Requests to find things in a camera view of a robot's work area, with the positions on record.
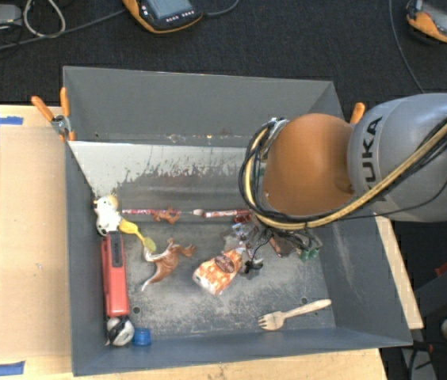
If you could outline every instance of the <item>plastic fork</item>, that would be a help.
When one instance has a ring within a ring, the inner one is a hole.
[[[262,329],[266,329],[268,331],[276,331],[283,326],[285,319],[295,317],[296,315],[302,315],[311,313],[312,311],[321,310],[322,308],[325,308],[330,304],[331,300],[325,298],[322,300],[311,302],[310,304],[306,304],[301,307],[297,307],[285,313],[282,311],[267,313],[266,315],[258,318],[258,324]]]

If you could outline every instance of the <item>cardboard surface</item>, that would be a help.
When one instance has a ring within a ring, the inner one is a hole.
[[[63,144],[0,127],[0,358],[69,355]]]

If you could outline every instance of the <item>screen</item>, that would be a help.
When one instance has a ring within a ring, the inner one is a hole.
[[[147,2],[158,19],[193,9],[189,0],[147,0]]]

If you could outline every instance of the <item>black cable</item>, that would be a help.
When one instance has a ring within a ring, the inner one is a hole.
[[[239,0],[235,0],[234,3],[232,3],[232,5],[227,9],[223,9],[221,11],[215,11],[213,13],[205,13],[204,15],[206,17],[216,17],[216,16],[220,16],[222,14],[226,14],[229,11],[233,10],[238,5],[238,3],[239,3]]]
[[[401,48],[401,45],[399,44],[398,36],[396,35],[396,30],[395,30],[395,23],[394,23],[394,20],[392,19],[392,0],[389,0],[389,19],[391,21],[392,35],[395,37],[396,47],[398,47],[398,50],[399,50],[399,53],[401,54],[403,62],[405,63],[405,66],[407,67],[408,72],[411,74],[411,77],[414,79],[415,84],[417,85],[419,90],[421,90],[421,93],[425,93],[425,91],[422,88],[421,84],[419,83],[419,81],[415,77],[415,74],[414,74],[413,70],[411,69],[410,65],[408,64],[407,58],[405,58],[405,55],[403,53],[403,49]]]
[[[109,15],[107,15],[107,16],[98,18],[97,20],[88,22],[88,23],[86,23],[86,24],[80,25],[80,26],[75,27],[75,28],[67,29],[67,30],[61,32],[60,34],[58,34],[58,35],[56,36],[56,38],[60,38],[61,36],[66,35],[66,34],[69,34],[69,33],[71,33],[71,32],[75,32],[75,31],[79,31],[79,30],[81,30],[81,29],[88,28],[88,27],[90,27],[91,25],[99,24],[99,23],[101,23],[101,22],[103,22],[103,21],[106,21],[106,20],[109,20],[109,19],[111,19],[111,18],[113,18],[113,17],[116,17],[116,16],[118,16],[118,15],[124,13],[124,12],[128,12],[127,9],[121,9],[120,11],[116,11],[115,13],[111,13],[111,14],[109,14]],[[41,40],[54,40],[54,39],[55,39],[55,38],[53,38],[53,37],[51,37],[51,36],[39,36],[39,37],[37,37],[37,38],[31,38],[31,39],[29,39],[29,40],[22,40],[22,41],[19,41],[19,42],[15,43],[15,44],[5,44],[5,45],[2,45],[2,46],[0,47],[0,51],[3,51],[3,50],[6,50],[6,49],[9,49],[9,48],[16,47],[17,45],[19,45],[19,46],[23,46],[23,45],[26,45],[26,44],[30,44],[30,43],[32,43],[32,42],[37,42],[37,41],[41,41]]]

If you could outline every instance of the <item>cable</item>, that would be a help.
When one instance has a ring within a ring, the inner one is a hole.
[[[56,13],[58,14],[59,19],[61,20],[61,25],[58,32],[55,32],[54,34],[42,34],[35,29],[32,28],[32,26],[29,24],[28,21],[28,13],[30,9],[32,8],[33,0],[28,0],[25,5],[25,9],[23,10],[23,20],[25,21],[26,28],[35,36],[46,36],[48,38],[56,38],[59,34],[61,34],[66,29],[66,22],[65,17],[63,16],[63,13],[59,9],[59,7],[56,5],[56,3],[53,0],[47,0],[49,4],[51,4],[52,8],[55,9]]]
[[[66,34],[70,34],[71,32],[75,32],[75,31],[79,31],[81,29],[88,28],[88,27],[90,27],[92,25],[95,25],[95,24],[101,23],[103,21],[109,20],[109,19],[111,19],[113,17],[116,17],[116,16],[124,13],[125,11],[127,11],[127,10],[126,9],[121,9],[120,11],[116,11],[115,13],[111,13],[111,14],[109,14],[107,16],[98,18],[97,20],[88,22],[86,24],[80,25],[80,26],[75,27],[75,28],[67,29],[64,32],[59,33],[56,37],[60,37],[60,36],[66,35]],[[16,46],[22,46],[22,45],[30,44],[32,42],[37,42],[37,41],[42,41],[42,40],[50,40],[50,39],[52,39],[52,37],[40,36],[38,38],[31,38],[29,40],[22,40],[22,41],[14,43],[14,44],[2,45],[0,47],[0,51],[6,50],[6,49],[9,49],[9,48],[13,48],[13,47],[16,47]]]
[[[419,81],[415,77],[415,74],[412,71],[410,65],[408,64],[407,58],[405,58],[405,55],[403,53],[403,49],[401,48],[401,45],[399,44],[398,36],[396,35],[396,30],[395,30],[395,23],[394,23],[394,21],[392,19],[392,0],[389,0],[389,19],[391,20],[392,35],[395,37],[396,47],[398,47],[398,50],[399,50],[399,53],[401,54],[403,62],[405,63],[405,66],[407,67],[408,72],[411,74],[411,77],[414,79],[415,84],[417,85],[419,90],[421,90],[421,93],[425,93],[425,91],[422,88],[421,84],[419,83]]]
[[[222,11],[216,11],[213,13],[206,13],[205,16],[206,17],[216,17],[216,16],[219,16],[222,14],[226,14],[229,11],[233,10],[238,5],[238,3],[239,3],[239,0],[235,0],[234,3],[232,4],[232,6],[230,6],[229,8],[223,9]]]

